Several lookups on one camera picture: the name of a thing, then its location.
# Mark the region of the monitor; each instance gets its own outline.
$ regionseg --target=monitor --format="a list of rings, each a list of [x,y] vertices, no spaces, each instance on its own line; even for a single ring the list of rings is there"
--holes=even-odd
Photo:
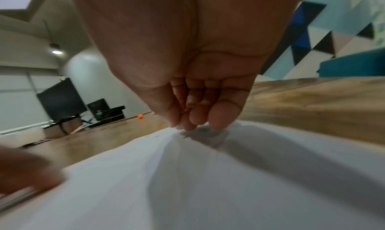
[[[99,112],[103,112],[109,109],[109,106],[105,99],[100,99],[97,101],[94,101],[87,105],[88,109],[92,112],[92,114],[95,116],[96,120],[101,120],[100,117],[97,115]]]
[[[37,94],[37,98],[54,122],[87,111],[69,78]]]

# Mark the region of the sheet of paper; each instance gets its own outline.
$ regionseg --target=sheet of paper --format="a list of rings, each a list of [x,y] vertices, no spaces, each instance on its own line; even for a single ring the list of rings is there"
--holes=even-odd
[[[67,168],[0,229],[385,229],[384,151],[250,122],[168,128]]]

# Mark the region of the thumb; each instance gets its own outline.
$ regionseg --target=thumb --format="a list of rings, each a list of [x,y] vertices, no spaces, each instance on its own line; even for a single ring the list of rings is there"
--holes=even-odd
[[[181,118],[182,108],[170,83],[154,88],[132,88],[133,91],[162,117],[171,128],[176,127]]]

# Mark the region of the hand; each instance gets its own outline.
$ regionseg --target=hand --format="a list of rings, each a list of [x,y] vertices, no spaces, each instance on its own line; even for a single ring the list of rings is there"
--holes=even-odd
[[[16,149],[0,148],[0,194],[27,187],[44,192],[64,181],[59,169],[47,160]]]
[[[74,0],[121,81],[171,127],[240,114],[300,0]]]

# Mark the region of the desk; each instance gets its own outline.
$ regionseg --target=desk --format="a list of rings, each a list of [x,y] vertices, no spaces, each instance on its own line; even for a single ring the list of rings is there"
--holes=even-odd
[[[385,77],[257,83],[239,119],[385,145]],[[28,150],[66,167],[164,128],[159,116],[146,114]]]

